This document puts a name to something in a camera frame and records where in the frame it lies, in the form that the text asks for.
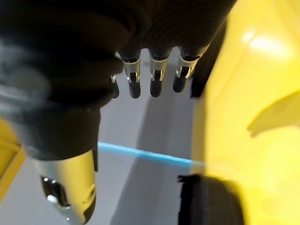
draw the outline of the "prosthetic hand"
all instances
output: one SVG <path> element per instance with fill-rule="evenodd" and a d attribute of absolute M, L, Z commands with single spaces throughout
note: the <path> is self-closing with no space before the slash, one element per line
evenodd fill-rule
<path fill-rule="evenodd" d="M 173 89 L 183 91 L 234 2 L 1 2 L 0 112 L 47 200 L 71 224 L 87 223 L 95 207 L 99 109 L 119 94 L 115 74 L 124 66 L 138 98 L 140 50 L 148 48 L 150 93 L 158 97 L 170 50 L 179 46 Z"/>

